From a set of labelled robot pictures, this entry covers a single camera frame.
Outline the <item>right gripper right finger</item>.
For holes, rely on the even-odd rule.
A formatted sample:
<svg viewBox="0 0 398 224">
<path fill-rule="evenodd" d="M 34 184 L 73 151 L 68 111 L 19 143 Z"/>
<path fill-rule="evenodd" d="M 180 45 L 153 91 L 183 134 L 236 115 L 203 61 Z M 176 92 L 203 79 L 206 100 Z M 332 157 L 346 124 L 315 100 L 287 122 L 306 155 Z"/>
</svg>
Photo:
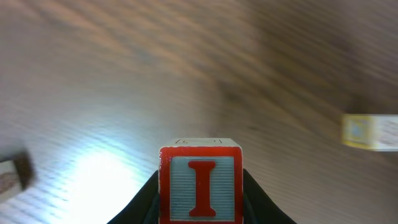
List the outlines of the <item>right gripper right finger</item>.
<svg viewBox="0 0 398 224">
<path fill-rule="evenodd" d="M 272 201 L 246 169 L 243 169 L 243 223 L 297 224 Z"/>
</svg>

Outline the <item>red letter I block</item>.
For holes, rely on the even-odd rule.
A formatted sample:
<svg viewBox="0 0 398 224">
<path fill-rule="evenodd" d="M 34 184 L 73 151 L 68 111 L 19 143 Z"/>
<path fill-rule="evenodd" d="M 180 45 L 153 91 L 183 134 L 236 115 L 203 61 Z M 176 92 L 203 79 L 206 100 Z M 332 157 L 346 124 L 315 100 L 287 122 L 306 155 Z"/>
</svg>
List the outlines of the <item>red letter I block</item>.
<svg viewBox="0 0 398 224">
<path fill-rule="evenodd" d="M 159 150 L 160 223 L 243 223 L 243 150 L 230 138 L 178 138 Z"/>
</svg>

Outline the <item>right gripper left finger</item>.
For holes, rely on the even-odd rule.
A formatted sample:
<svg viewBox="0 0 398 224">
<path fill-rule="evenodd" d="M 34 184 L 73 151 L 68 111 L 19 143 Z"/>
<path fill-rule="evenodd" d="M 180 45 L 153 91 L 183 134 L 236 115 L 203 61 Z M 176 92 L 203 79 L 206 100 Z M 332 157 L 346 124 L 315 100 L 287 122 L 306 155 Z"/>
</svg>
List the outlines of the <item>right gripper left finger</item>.
<svg viewBox="0 0 398 224">
<path fill-rule="evenodd" d="M 159 177 L 158 171 L 155 171 L 108 224 L 159 224 L 159 206 Z"/>
</svg>

